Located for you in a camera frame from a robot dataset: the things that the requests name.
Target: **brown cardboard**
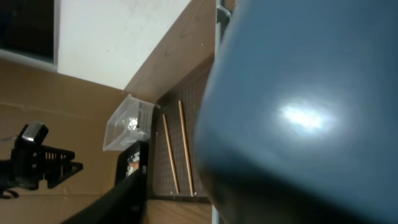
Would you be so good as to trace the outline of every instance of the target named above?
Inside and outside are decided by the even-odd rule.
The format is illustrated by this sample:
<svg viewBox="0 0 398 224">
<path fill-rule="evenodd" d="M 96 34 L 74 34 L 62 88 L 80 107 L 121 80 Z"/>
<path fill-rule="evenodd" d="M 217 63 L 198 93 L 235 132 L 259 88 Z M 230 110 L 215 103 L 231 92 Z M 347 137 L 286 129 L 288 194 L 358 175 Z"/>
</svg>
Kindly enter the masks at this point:
<svg viewBox="0 0 398 224">
<path fill-rule="evenodd" d="M 2 222 L 57 223 L 113 187 L 119 153 L 102 147 L 106 122 L 122 100 L 121 90 L 0 60 L 0 138 L 41 121 L 50 130 L 44 144 L 74 151 L 84 164 L 54 189 L 44 180 L 36 191 L 15 189 L 20 198 L 0 200 Z M 11 149 L 12 142 L 0 145 L 0 159 Z"/>
</svg>

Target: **copper rod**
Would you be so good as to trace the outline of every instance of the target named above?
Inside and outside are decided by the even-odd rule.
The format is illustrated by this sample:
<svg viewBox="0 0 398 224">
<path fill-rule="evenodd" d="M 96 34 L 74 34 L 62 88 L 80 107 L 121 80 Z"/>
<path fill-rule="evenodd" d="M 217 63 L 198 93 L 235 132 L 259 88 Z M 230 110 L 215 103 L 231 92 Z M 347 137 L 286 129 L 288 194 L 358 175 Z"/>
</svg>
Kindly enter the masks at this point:
<svg viewBox="0 0 398 224">
<path fill-rule="evenodd" d="M 166 140 L 167 140 L 167 147 L 169 149 L 169 156 L 170 156 L 170 164 L 172 166 L 172 172 L 173 172 L 173 178 L 174 178 L 174 185 L 175 185 L 175 191 L 177 194 L 180 193 L 180 189 L 178 187 L 178 180 L 177 180 L 177 175 L 175 173 L 175 164 L 174 164 L 174 157 L 173 157 L 173 150 L 172 150 L 172 144 L 170 142 L 170 136 L 169 136 L 169 127 L 167 126 L 167 121 L 166 121 L 166 115 L 163 114 L 163 123 L 164 123 L 164 131 L 166 132 Z"/>
<path fill-rule="evenodd" d="M 189 179 L 189 189 L 191 190 L 191 197 L 193 197 L 193 183 L 192 183 L 192 172 L 191 172 L 191 160 L 189 159 L 188 141 L 187 141 L 187 130 L 185 129 L 184 110 L 182 108 L 181 100 L 178 101 L 178 107 L 180 108 L 180 119 L 181 119 L 181 130 L 182 140 L 184 143 L 185 161 L 187 162 L 187 172 Z"/>
</svg>

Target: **clear plastic container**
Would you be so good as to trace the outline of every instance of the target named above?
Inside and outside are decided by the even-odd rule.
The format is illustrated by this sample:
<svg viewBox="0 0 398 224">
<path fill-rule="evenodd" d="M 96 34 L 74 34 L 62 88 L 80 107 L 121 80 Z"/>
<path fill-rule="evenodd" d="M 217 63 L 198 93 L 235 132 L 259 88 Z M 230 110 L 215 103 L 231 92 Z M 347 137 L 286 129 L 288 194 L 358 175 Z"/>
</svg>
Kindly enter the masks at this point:
<svg viewBox="0 0 398 224">
<path fill-rule="evenodd" d="M 104 151 L 124 151 L 150 136 L 154 104 L 128 95 L 106 125 Z"/>
</svg>

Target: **white wall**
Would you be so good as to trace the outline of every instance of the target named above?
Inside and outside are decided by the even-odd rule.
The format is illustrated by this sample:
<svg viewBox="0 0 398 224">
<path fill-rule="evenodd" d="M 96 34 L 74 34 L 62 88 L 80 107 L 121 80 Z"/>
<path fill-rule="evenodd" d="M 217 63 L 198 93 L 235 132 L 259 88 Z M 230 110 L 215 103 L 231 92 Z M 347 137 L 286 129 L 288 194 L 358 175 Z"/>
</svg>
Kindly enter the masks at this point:
<svg viewBox="0 0 398 224">
<path fill-rule="evenodd" d="M 190 0 L 62 0 L 58 73 L 124 89 Z"/>
</svg>

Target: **blue-gray plastic object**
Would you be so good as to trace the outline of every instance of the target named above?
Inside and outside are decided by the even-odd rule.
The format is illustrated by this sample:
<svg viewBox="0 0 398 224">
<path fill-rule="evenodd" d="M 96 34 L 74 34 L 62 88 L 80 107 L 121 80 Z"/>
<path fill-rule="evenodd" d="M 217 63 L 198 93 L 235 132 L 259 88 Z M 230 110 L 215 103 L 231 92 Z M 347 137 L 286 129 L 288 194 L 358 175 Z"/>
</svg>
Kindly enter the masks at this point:
<svg viewBox="0 0 398 224">
<path fill-rule="evenodd" d="M 240 1 L 194 144 L 232 223 L 267 220 L 278 189 L 334 215 L 398 222 L 398 1 Z M 297 215 L 286 204 L 276 218 Z"/>
</svg>

